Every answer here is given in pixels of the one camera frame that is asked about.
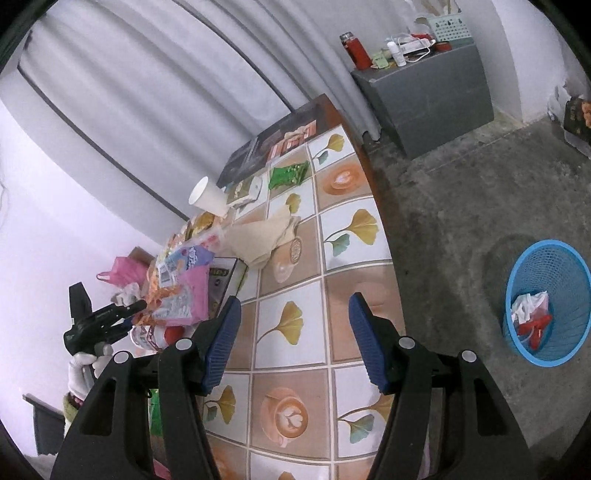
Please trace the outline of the white gloved left hand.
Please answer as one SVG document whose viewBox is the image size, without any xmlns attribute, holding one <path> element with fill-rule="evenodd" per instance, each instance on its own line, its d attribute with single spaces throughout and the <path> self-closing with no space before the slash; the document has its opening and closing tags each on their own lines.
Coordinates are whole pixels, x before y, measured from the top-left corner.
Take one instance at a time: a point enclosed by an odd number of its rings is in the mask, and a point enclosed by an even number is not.
<svg viewBox="0 0 591 480">
<path fill-rule="evenodd" d="M 102 355 L 85 352 L 73 355 L 68 364 L 68 390 L 79 400 L 84 400 L 95 380 L 102 374 L 112 358 L 112 349 L 105 347 Z"/>
</svg>

